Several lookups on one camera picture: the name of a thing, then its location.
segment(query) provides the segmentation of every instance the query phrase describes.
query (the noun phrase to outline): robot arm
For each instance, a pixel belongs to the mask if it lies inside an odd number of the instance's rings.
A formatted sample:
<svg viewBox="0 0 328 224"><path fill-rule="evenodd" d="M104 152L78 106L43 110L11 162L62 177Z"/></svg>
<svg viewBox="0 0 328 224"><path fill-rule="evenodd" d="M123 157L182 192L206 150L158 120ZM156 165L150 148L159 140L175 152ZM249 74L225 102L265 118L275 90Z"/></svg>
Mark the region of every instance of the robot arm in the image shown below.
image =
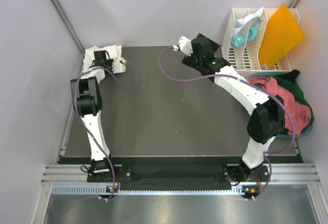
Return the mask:
<svg viewBox="0 0 328 224"><path fill-rule="evenodd" d="M235 80L218 76L209 79L235 97L251 116L247 126L250 140L239 165L243 179L246 180L262 166L263 154L284 127L284 111L266 94L241 83L239 80L246 80L222 58L218 48L218 44L201 34L193 40L182 37L178 46L174 46L175 51L179 50L186 55L182 63L198 70L202 75L216 73L237 78Z"/></svg>
<svg viewBox="0 0 328 224"><path fill-rule="evenodd" d="M120 47L109 46L105 48L90 48L86 50L86 57L84 59L83 72L90 71L88 74L82 76L77 94L77 108L85 127L94 135L94 138L99 143L103 151L110 156L103 128L101 126L101 110L103 102L98 84L106 76L103 69L96 69L94 67L104 67L112 73L121 73L125 71L123 58L120 57ZM74 94L77 79L71 80L72 103L74 104ZM91 170L93 173L109 172L110 166L106 160L105 155L95 143L94 138L88 133L88 139L91 147Z"/></svg>

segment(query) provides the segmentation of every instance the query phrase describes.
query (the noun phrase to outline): white wall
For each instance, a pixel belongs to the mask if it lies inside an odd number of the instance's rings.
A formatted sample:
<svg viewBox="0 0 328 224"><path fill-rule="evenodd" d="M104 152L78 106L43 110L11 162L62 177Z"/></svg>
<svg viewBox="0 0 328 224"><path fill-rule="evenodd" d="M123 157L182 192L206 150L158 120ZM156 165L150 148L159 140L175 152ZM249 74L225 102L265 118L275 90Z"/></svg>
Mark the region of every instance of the white wall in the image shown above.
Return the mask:
<svg viewBox="0 0 328 224"><path fill-rule="evenodd" d="M221 43L231 8L292 0L59 0L85 47L176 44L198 32Z"/></svg>
<svg viewBox="0 0 328 224"><path fill-rule="evenodd" d="M311 134L299 141L305 158L315 163L328 195L328 4L326 0L301 0L297 8L306 39L289 59L291 66L301 71L299 84L315 117Z"/></svg>
<svg viewBox="0 0 328 224"><path fill-rule="evenodd" d="M0 223L27 223L81 55L49 0L0 0Z"/></svg>

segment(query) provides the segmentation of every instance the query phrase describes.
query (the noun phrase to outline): metal floor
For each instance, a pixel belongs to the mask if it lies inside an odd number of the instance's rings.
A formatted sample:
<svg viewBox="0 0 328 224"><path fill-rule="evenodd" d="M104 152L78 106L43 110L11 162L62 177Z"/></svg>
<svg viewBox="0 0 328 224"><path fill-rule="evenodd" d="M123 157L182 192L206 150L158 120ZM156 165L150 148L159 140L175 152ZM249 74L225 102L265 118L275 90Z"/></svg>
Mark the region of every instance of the metal floor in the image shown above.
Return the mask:
<svg viewBox="0 0 328 224"><path fill-rule="evenodd" d="M307 186L269 186L255 202L240 196L116 196L108 203L94 198L62 215L85 197L52 195L44 224L319 223Z"/></svg>
<svg viewBox="0 0 328 224"><path fill-rule="evenodd" d="M242 155L249 141L249 115L224 89L204 79L177 83L158 67L163 47L123 48L123 57L134 63L141 80L124 88L107 77L100 83L104 107L101 123L112 156ZM183 54L167 52L163 66L177 78L200 73L181 63ZM132 83L135 72L117 75ZM282 149L289 139L276 139L270 151ZM288 155L295 155L291 148ZM90 156L87 134L74 118L65 156Z"/></svg>

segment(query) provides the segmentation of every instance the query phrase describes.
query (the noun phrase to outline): orange cutting board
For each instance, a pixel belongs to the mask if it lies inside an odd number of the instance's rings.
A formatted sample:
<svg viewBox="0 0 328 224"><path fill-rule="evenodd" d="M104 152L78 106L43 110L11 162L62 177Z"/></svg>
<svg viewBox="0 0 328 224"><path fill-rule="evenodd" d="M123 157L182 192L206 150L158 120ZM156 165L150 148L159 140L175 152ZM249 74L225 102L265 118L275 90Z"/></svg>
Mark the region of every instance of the orange cutting board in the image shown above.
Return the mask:
<svg viewBox="0 0 328 224"><path fill-rule="evenodd" d="M266 25L258 53L260 66L266 64L268 68L274 67L303 38L305 38L304 32L286 4L282 4Z"/></svg>

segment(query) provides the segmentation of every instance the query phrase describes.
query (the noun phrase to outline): red cloth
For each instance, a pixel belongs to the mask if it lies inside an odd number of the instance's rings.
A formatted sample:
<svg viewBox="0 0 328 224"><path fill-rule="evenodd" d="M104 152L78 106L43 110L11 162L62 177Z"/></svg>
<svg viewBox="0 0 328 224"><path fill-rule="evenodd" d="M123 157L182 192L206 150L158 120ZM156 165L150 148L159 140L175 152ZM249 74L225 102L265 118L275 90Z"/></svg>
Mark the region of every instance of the red cloth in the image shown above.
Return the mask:
<svg viewBox="0 0 328 224"><path fill-rule="evenodd" d="M255 77L250 79L252 84L261 84L262 88L273 95L279 95L283 99L284 106L290 112L295 124L295 134L298 137L303 128L307 127L311 120L310 108L306 105L301 105L295 101L294 95L279 86L275 78L271 77ZM289 130L288 134L292 134L292 126L287 115L285 114L285 127Z"/></svg>

